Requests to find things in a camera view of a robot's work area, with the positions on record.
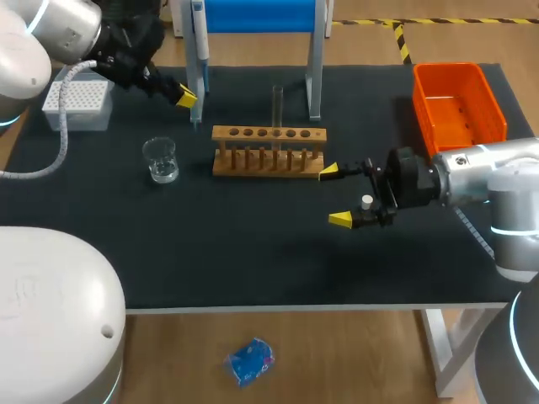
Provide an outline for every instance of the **wooden test tube rack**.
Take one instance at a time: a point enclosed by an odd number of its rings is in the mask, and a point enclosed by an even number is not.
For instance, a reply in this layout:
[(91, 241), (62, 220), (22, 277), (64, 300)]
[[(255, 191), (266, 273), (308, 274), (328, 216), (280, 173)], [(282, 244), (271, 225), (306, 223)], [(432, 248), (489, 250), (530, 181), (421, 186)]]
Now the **wooden test tube rack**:
[[(326, 130), (319, 128), (272, 132), (267, 127), (220, 125), (213, 127), (211, 139), (219, 144), (213, 175), (286, 178), (318, 178), (324, 169), (322, 149), (328, 140)], [(238, 143), (249, 146), (240, 149)], [(291, 145), (301, 150), (292, 150)]]

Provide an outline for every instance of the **white cable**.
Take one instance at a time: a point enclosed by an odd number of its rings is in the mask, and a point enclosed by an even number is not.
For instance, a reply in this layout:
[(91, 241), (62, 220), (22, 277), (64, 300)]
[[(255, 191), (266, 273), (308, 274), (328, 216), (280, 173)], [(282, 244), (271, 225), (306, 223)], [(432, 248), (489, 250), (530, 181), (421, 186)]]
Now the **white cable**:
[(43, 168), (40, 171), (35, 171), (33, 173), (10, 173), (7, 171), (0, 171), (0, 178), (6, 179), (36, 179), (44, 177), (55, 172), (61, 164), (66, 159), (67, 154), (67, 112), (66, 112), (66, 103), (67, 103), (67, 90), (69, 89), (69, 84), (72, 79), (82, 70), (96, 67), (98, 63), (96, 61), (82, 61), (77, 65), (73, 66), (67, 75), (64, 77), (61, 82), (60, 87), (60, 97), (58, 99), (58, 109), (59, 109), (59, 119), (60, 119), (60, 151), (56, 160), (47, 168)]

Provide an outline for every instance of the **orange plastic basket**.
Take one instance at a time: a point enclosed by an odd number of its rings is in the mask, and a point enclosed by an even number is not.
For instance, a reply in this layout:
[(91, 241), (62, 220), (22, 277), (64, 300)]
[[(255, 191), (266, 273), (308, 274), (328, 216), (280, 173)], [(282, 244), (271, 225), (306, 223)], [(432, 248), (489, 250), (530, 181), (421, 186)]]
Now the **orange plastic basket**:
[(430, 156), (505, 141), (507, 123), (475, 63), (414, 67), (414, 108)]

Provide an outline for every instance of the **black table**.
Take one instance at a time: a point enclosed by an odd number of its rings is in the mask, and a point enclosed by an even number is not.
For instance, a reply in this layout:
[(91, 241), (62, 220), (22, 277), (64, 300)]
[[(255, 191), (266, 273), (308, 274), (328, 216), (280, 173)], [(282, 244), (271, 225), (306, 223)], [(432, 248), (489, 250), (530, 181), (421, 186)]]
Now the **black table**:
[[(402, 211), (389, 228), (349, 231), (328, 214), (371, 193), (366, 178), (214, 178), (213, 125), (270, 125), (271, 88), (285, 86), (284, 123), (328, 130), (325, 161), (373, 157), (394, 146), (424, 152), (411, 102), (410, 66), (332, 66), (323, 79), (322, 121), (308, 121), (304, 69), (215, 67), (204, 123), (189, 111), (115, 88), (106, 132), (70, 134), (61, 169), (0, 187), (0, 225), (72, 234), (112, 263), (128, 309), (316, 310), (445, 305), (500, 306), (520, 285), (494, 261), (453, 210)], [(508, 122), (508, 138), (532, 136), (498, 65), (483, 70)], [(168, 69), (184, 80), (181, 69)], [(33, 171), (57, 153), (36, 102), (8, 168)], [(141, 146), (170, 136), (180, 177), (154, 185)], [(464, 210), (488, 241), (486, 205)]]

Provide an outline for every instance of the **wooden floor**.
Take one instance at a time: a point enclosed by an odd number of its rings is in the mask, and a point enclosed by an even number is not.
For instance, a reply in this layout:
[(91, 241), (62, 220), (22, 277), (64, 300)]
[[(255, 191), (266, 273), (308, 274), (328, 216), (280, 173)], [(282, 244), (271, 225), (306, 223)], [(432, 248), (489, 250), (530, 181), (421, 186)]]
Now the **wooden floor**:
[[(537, 18), (537, 0), (335, 0), (335, 19)], [(539, 25), (406, 25), (413, 62), (498, 62), (532, 129), (539, 133)], [(306, 35), (216, 35), (216, 65), (302, 65)], [(184, 63), (179, 40), (167, 38), (156, 62)], [(335, 26), (325, 62), (400, 64), (391, 29)], [(455, 312), (447, 312), (454, 317)], [(137, 316), (128, 320), (123, 400), (155, 403), (310, 404), (440, 401), (417, 314), (329, 312)], [(222, 366), (251, 338), (275, 350), (275, 367), (239, 390)], [(472, 385), (455, 404), (476, 404)]]

